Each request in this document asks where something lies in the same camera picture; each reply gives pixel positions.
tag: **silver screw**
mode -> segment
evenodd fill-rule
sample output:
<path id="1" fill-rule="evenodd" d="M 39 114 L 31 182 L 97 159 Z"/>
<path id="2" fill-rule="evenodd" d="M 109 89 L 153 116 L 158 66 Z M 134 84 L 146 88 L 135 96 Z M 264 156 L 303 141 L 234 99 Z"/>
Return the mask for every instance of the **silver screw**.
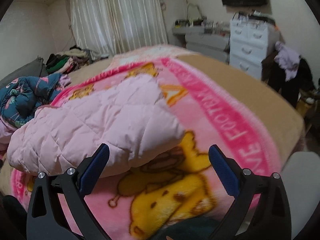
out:
<path id="1" fill-rule="evenodd" d="M 251 171 L 249 169 L 243 169 L 242 172 L 244 175 L 247 175 L 247 176 L 251 174 Z"/>
<path id="2" fill-rule="evenodd" d="M 67 170 L 67 173 L 68 173 L 69 175 L 72 175 L 72 174 L 74 174 L 75 172 L 76 172 L 76 169 L 75 169 L 75 168 L 70 168 L 70 169 Z"/>
<path id="3" fill-rule="evenodd" d="M 42 179 L 44 176 L 45 176 L 45 173 L 44 173 L 44 172 L 40 172 L 40 173 L 38 174 L 38 178 L 39 178 L 39 179 Z"/>
<path id="4" fill-rule="evenodd" d="M 279 179 L 279 178 L 280 178 L 280 174 L 275 172 L 275 173 L 273 174 L 273 177 L 274 177 L 275 179 Z"/>

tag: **pink quilted jacket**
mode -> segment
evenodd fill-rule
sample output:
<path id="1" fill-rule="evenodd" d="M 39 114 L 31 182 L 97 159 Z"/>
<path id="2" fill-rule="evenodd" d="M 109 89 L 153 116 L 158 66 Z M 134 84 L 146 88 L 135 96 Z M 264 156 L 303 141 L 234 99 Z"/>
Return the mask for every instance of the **pink quilted jacket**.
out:
<path id="1" fill-rule="evenodd" d="M 7 156 L 20 171 L 57 175 L 105 143 L 110 159 L 101 177 L 106 177 L 151 161 L 180 143 L 183 134 L 156 81 L 139 75 L 60 108 L 38 109 L 12 135 Z"/>

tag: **purple clothing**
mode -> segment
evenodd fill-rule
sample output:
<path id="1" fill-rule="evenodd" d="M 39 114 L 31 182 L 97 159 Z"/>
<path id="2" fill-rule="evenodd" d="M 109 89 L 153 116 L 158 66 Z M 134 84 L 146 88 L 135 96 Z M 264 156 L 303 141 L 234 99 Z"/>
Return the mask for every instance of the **purple clothing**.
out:
<path id="1" fill-rule="evenodd" d="M 67 85 L 71 83 L 71 78 L 68 75 L 62 75 L 59 80 L 60 86 L 65 88 Z"/>
<path id="2" fill-rule="evenodd" d="M 279 52 L 275 57 L 275 62 L 284 69 L 285 81 L 295 78 L 300 64 L 300 54 L 280 41 L 276 42 L 275 48 Z"/>

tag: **yellow cartoon bear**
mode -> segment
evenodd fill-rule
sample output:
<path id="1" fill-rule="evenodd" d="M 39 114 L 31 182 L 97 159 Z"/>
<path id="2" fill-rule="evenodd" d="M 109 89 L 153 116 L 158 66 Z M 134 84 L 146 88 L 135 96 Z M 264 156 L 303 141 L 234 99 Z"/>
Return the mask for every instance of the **yellow cartoon bear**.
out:
<path id="1" fill-rule="evenodd" d="M 76 98 L 83 98 L 85 96 L 90 95 L 94 91 L 93 86 L 94 84 L 91 84 L 84 88 L 77 89 L 76 91 L 73 92 L 69 100 L 76 99 Z"/>
<path id="2" fill-rule="evenodd" d="M 28 182 L 27 182 L 27 189 L 29 192 L 32 192 L 33 186 L 35 184 L 36 177 L 35 176 L 30 176 Z"/>
<path id="3" fill-rule="evenodd" d="M 139 74 L 148 74 L 152 77 L 157 77 L 159 74 L 159 69 L 156 68 L 152 62 L 150 62 L 143 65 L 142 67 L 138 67 L 133 70 L 130 70 L 125 78 L 135 77 Z"/>
<path id="4" fill-rule="evenodd" d="M 135 196 L 130 234 L 138 240 L 147 239 L 164 224 L 204 214 L 216 206 L 200 173 L 210 166 L 208 154 L 199 152 L 194 133 L 187 131 L 177 147 L 130 169 L 119 181 L 117 196 L 108 204 L 115 208 L 120 197 Z"/>
<path id="5" fill-rule="evenodd" d="M 183 86 L 161 85 L 160 89 L 169 107 L 174 106 L 181 98 L 188 94 L 188 90 Z"/>

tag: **gray pillow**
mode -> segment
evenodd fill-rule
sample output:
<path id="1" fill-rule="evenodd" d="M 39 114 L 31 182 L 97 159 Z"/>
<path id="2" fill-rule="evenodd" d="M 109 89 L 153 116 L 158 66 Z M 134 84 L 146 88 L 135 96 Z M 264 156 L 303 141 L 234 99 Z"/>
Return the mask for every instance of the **gray pillow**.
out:
<path id="1" fill-rule="evenodd" d="M 34 61 L 18 68 L 17 70 L 13 71 L 5 78 L 0 81 L 0 89 L 5 87 L 9 84 L 12 80 L 15 80 L 19 77 L 45 77 L 48 76 L 47 71 L 45 70 L 45 65 L 43 64 L 43 58 L 38 57 Z"/>

